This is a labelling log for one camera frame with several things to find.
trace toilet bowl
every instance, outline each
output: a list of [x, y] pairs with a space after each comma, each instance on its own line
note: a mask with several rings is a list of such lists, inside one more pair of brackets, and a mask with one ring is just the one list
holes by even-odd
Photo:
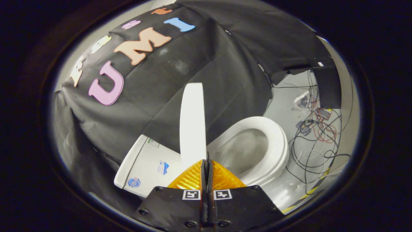
[[283, 129], [260, 116], [235, 123], [206, 150], [210, 159], [222, 164], [247, 186], [262, 187], [277, 179], [289, 159]]

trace toilet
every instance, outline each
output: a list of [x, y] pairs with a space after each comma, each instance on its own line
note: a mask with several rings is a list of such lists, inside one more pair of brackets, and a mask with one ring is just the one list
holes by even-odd
[[[255, 116], [232, 125], [206, 146], [209, 158], [222, 164], [244, 184], [277, 179], [289, 159], [283, 129]], [[141, 135], [123, 160], [114, 180], [119, 188], [147, 197], [155, 186], [168, 186], [186, 167], [180, 154]]]
[[232, 125], [206, 146], [209, 158], [222, 164], [244, 184], [277, 179], [289, 160], [283, 129], [265, 117], [250, 117]]
[[255, 116], [235, 123], [206, 145], [202, 83], [188, 83], [180, 108], [181, 154], [141, 135], [127, 153], [114, 183], [147, 197], [156, 186], [169, 186], [199, 160], [214, 160], [244, 184], [259, 185], [276, 180], [289, 160], [283, 129], [269, 118]]

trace blue sticker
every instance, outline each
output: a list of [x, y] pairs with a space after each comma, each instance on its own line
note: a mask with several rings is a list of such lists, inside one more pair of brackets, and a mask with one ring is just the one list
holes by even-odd
[[166, 162], [160, 161], [160, 165], [157, 167], [157, 172], [160, 175], [165, 175], [168, 167], [169, 165]]
[[178, 27], [181, 32], [190, 31], [190, 30], [192, 30], [193, 28], [196, 27], [194, 25], [190, 25], [190, 24], [187, 24], [187, 23], [181, 21], [179, 18], [168, 19], [168, 20], [164, 21], [164, 23], [165, 24], [172, 24], [173, 26]]
[[129, 180], [129, 186], [134, 188], [134, 187], [139, 187], [140, 186], [140, 180], [138, 178], [132, 178]]

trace pink letter u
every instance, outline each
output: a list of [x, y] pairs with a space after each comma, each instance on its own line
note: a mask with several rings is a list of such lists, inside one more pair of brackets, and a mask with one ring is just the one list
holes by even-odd
[[97, 78], [94, 79], [89, 88], [89, 96], [95, 97], [100, 103], [105, 106], [110, 106], [117, 100], [120, 93], [122, 92], [124, 82], [122, 75], [118, 71], [116, 71], [116, 69], [111, 67], [110, 64], [111, 61], [108, 61], [103, 65], [103, 67], [100, 69], [100, 75], [106, 74], [115, 82], [113, 89], [110, 92], [104, 90], [103, 87], [99, 85], [99, 80]]

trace electronic device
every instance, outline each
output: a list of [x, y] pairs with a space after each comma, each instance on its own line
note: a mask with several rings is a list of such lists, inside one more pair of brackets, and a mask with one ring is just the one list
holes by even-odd
[[330, 118], [330, 115], [332, 114], [332, 110], [331, 109], [319, 109], [317, 113], [320, 117], [324, 118], [325, 120], [328, 120]]
[[311, 129], [310, 129], [307, 125], [305, 125], [302, 121], [299, 121], [299, 122], [296, 124], [296, 128], [299, 129], [300, 132], [302, 132], [302, 134], [303, 134], [304, 136], [308, 135], [308, 134], [310, 133], [310, 131], [311, 131]]
[[335, 62], [330, 57], [314, 58], [309, 62], [318, 85], [321, 107], [340, 109], [342, 91]]

